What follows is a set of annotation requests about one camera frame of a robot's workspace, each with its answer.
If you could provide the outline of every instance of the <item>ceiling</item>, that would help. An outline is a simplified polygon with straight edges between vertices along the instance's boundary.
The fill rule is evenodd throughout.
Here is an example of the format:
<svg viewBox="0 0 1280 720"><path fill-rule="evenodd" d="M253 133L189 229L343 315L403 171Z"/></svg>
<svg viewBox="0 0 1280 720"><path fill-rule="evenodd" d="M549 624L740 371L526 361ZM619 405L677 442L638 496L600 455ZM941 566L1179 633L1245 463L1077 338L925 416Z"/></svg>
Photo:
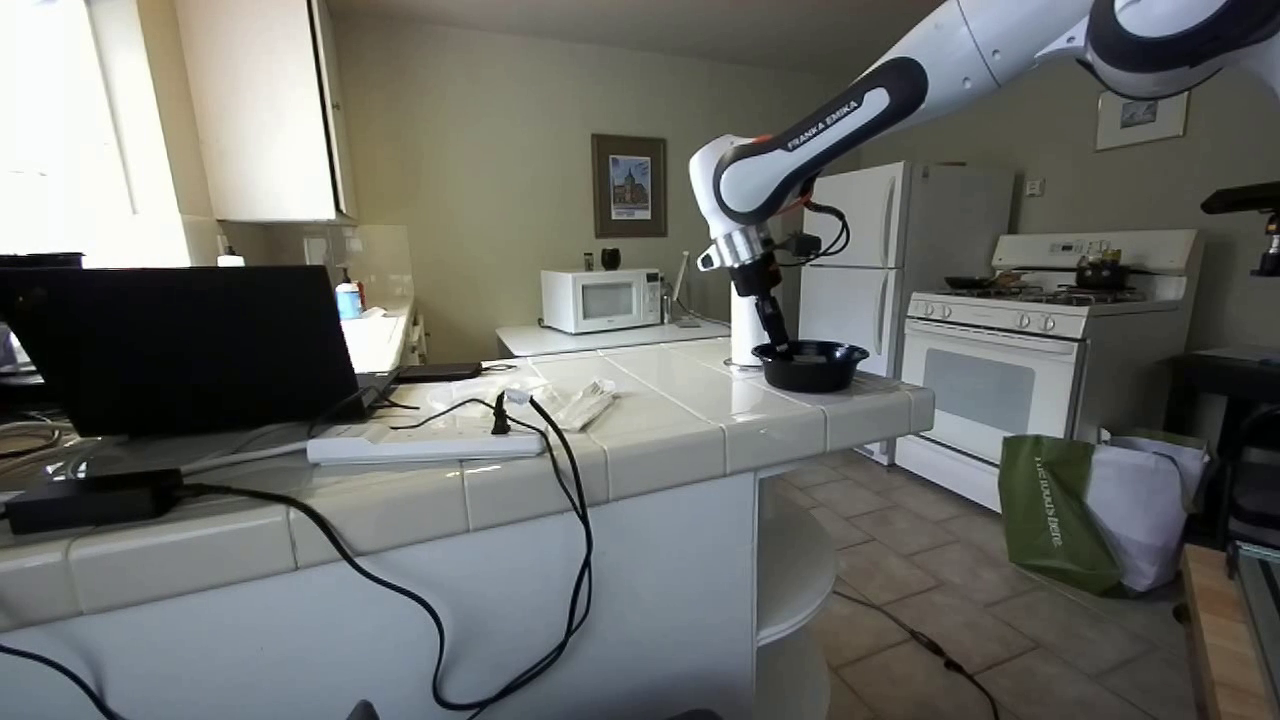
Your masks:
<svg viewBox="0 0 1280 720"><path fill-rule="evenodd" d="M433 23L857 77L941 0L334 0Z"/></svg>

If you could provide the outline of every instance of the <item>gas stove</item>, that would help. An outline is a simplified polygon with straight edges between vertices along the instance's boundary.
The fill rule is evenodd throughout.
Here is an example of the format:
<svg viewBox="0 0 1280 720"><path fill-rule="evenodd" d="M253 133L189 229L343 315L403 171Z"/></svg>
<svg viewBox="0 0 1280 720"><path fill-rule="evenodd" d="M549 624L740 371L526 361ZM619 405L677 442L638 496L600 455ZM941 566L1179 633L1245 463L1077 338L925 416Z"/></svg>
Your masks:
<svg viewBox="0 0 1280 720"><path fill-rule="evenodd" d="M1125 292L1077 290L1097 245L1121 249ZM1004 436L1097 442L1158 420L1200 239L1192 229L999 236L993 276L999 297L912 292L899 379L936 393L936 420L896 442L896 463L999 514Z"/></svg>

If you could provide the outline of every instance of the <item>green bag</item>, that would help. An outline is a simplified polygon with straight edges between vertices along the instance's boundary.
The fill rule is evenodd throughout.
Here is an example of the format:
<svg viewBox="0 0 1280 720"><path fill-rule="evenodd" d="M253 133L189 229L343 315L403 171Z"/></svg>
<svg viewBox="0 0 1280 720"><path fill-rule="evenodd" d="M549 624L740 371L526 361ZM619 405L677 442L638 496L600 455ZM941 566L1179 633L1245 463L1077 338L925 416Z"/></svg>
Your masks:
<svg viewBox="0 0 1280 720"><path fill-rule="evenodd" d="M1117 592L1121 569L1082 506L1090 446L1004 436L999 514L1007 560L1082 592Z"/></svg>

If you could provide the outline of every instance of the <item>white tiled countertop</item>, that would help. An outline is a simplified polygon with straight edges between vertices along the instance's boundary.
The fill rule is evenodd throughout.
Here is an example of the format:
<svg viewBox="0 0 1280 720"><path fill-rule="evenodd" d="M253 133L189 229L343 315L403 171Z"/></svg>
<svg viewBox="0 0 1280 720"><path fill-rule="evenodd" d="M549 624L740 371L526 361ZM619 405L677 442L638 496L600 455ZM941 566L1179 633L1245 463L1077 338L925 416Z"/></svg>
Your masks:
<svg viewBox="0 0 1280 720"><path fill-rule="evenodd" d="M724 340L538 356L488 370L462 385L398 390L425 412L452 401L491 401L503 390L563 397L587 379L619 401L587 428L569 433L593 506L664 494L728 473L766 473L805 455L925 433L931 397L878 377L857 377L848 393L777 393L759 371L724 365ZM483 410L444 420L449 433L488 433ZM239 442L209 442L202 453L244 453ZM253 484L321 507L357 552L478 532L549 514L563 496L549 459L469 459L425 468L308 468L299 453L235 463L198 484ZM106 612L178 592L209 592L254 576L329 566L331 547L291 507L248 502L189 502L163 522L82 527L56 535L0 532L0 633L75 612Z"/></svg>
<svg viewBox="0 0 1280 720"><path fill-rule="evenodd" d="M689 340L724 340L724 338L728 338L728 323L717 323L717 322L683 322L683 323L651 323L651 328L619 328L619 331L587 331L587 338L569 338L538 323L496 328L496 340L510 356L569 356L569 354L689 345Z"/></svg>

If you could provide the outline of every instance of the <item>electrical outlet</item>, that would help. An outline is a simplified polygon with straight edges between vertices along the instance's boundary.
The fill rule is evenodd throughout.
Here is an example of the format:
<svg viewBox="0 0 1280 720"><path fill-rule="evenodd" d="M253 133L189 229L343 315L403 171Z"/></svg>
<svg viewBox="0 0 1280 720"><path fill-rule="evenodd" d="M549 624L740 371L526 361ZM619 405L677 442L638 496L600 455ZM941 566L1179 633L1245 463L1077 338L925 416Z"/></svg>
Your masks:
<svg viewBox="0 0 1280 720"><path fill-rule="evenodd" d="M1034 197L1043 197L1043 180L1041 180L1041 176L1028 176L1028 180L1023 180L1023 201L1034 201Z"/></svg>
<svg viewBox="0 0 1280 720"><path fill-rule="evenodd" d="M324 236L305 236L305 263L324 263Z"/></svg>

